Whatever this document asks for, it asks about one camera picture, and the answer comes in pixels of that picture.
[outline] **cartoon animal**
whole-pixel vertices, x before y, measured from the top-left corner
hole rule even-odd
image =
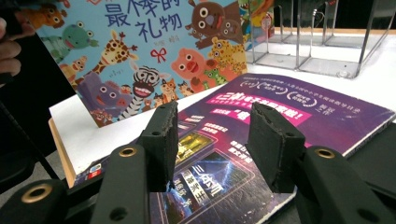
[[[161,85],[161,91],[163,92],[163,103],[169,103],[171,101],[178,100],[176,95],[176,84],[175,80],[165,81],[163,79],[163,84]]]
[[[194,94],[194,91],[189,87],[186,81],[183,80],[181,84],[177,84],[178,89],[180,90],[180,93],[183,96],[190,96]]]
[[[84,23],[78,21],[76,24],[67,26],[62,36],[41,37],[49,53],[56,63],[60,63],[72,49],[85,49],[88,46],[98,47],[98,41],[92,39],[93,32],[84,29]]]
[[[212,49],[207,56],[219,63],[221,71],[229,65],[239,75],[246,71],[246,55],[243,44],[232,45],[228,40],[218,39],[216,36],[212,38],[212,42]]]
[[[84,70],[86,62],[87,56],[81,56],[79,59],[74,60],[71,64],[62,63],[59,65],[62,72],[64,73],[64,76],[73,87],[77,86],[77,83],[75,82],[77,72]]]
[[[203,81],[202,84],[204,85],[205,90],[209,90],[209,84],[207,83],[207,81]]]
[[[132,86],[134,99],[119,115],[119,120],[127,119],[136,115],[143,103],[143,100],[148,98],[154,92],[154,87],[158,85],[160,79],[170,77],[169,74],[160,73],[155,68],[149,68],[147,66],[139,67],[133,60],[130,60],[130,65],[134,70],[134,84]]]
[[[58,10],[50,3],[42,4],[39,9],[23,8],[21,11],[35,29],[40,29],[43,25],[57,29],[64,25],[64,17],[67,17],[65,10]]]
[[[102,82],[93,72],[77,86],[81,101],[89,111],[102,109],[113,117],[122,112],[133,100],[131,95],[120,94],[120,87],[113,81]]]
[[[97,74],[101,74],[107,66],[125,62],[127,59],[135,61],[139,59],[136,54],[129,51],[130,49],[133,51],[137,50],[137,46],[132,45],[128,47],[123,42],[123,38],[125,37],[124,32],[120,33],[120,39],[118,39],[118,34],[115,30],[111,30],[110,35],[111,39],[107,42],[105,49],[102,51],[98,64],[92,69],[92,71]]]
[[[227,79],[219,73],[218,68],[212,70],[205,70],[205,75],[216,80],[216,85],[227,83]]]
[[[236,24],[239,24],[237,32],[242,36],[240,24],[241,16],[239,13],[235,13],[239,11],[239,6],[236,1],[226,7],[215,2],[201,2],[195,5],[193,0],[189,0],[189,4],[194,7],[191,16],[191,28],[205,35],[205,39],[195,43],[198,49],[209,47],[213,36],[217,36],[219,39],[227,39],[227,36],[224,36],[221,30],[222,24],[225,21],[235,21]],[[240,36],[237,38],[233,37],[231,40],[243,44],[243,39]]]
[[[131,86],[130,86],[130,85],[127,85],[127,84],[122,85],[122,86],[121,86],[121,93],[122,93],[122,94],[132,94],[132,92],[131,92]]]
[[[204,71],[213,67],[215,63],[213,59],[205,59],[196,49],[182,48],[176,60],[171,63],[171,67],[179,76],[188,80],[194,92],[199,92],[205,89],[202,83],[204,80],[209,82],[210,87],[216,86],[216,82],[204,74]]]
[[[241,23],[233,20],[224,20],[220,30],[226,39],[236,39],[237,43],[243,43],[244,37],[241,35]]]
[[[111,116],[111,114],[107,114],[104,109],[96,109],[90,111],[90,114],[99,127],[112,123],[111,120],[113,119],[113,117]]]
[[[155,92],[154,95],[154,108],[157,108],[158,106],[163,105],[163,95],[159,95],[157,94],[157,92]]]
[[[145,100],[144,100],[145,106],[143,106],[142,112],[146,112],[146,111],[152,109],[152,108],[151,108],[151,102],[152,102],[151,99],[145,99]]]
[[[249,11],[251,9],[250,2],[254,2],[256,0],[238,0],[239,11],[242,18],[242,34],[246,35],[250,32],[250,14]]]
[[[191,24],[186,25],[185,27],[186,27],[186,30],[190,30]],[[197,32],[195,29],[192,29],[192,31],[189,32],[188,35],[191,35],[192,37],[194,37],[195,39],[198,39],[199,41],[202,41],[202,38],[204,37],[201,33]]]

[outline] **red ribbon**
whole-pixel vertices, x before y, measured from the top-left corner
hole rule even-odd
[[[160,52],[158,52],[156,49],[153,49],[151,51],[151,57],[157,57],[158,63],[161,63],[161,59],[163,59],[164,62],[166,62],[165,57],[163,57],[164,55],[166,55],[166,49],[165,48],[161,48]]]

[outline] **book title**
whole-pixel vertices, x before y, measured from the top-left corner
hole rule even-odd
[[[129,0],[127,6],[121,4],[106,4],[106,14],[108,27],[110,26],[134,26],[138,30],[138,35],[146,43],[150,39],[157,39],[168,32],[174,32],[183,27],[178,13],[173,13],[175,7],[179,7],[179,0]],[[131,16],[137,21],[130,23]]]

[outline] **cartoon zebra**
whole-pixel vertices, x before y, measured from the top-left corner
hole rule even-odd
[[[134,99],[119,115],[118,120],[127,119],[136,115],[139,112],[144,99],[148,98],[154,92],[154,87],[158,85],[160,80],[162,78],[170,77],[169,74],[160,73],[155,68],[149,68],[147,66],[139,67],[133,60],[130,61],[130,65],[134,70],[134,84],[132,86]]]

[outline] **brass screw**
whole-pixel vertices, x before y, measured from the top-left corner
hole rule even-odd
[[[121,157],[131,157],[137,153],[137,149],[133,147],[126,147],[119,152]]]
[[[36,203],[46,198],[52,192],[49,184],[40,184],[28,189],[21,197],[24,203]]]
[[[320,156],[325,159],[333,159],[335,157],[335,154],[331,152],[329,149],[324,149],[324,148],[318,148],[315,149],[315,152]]]

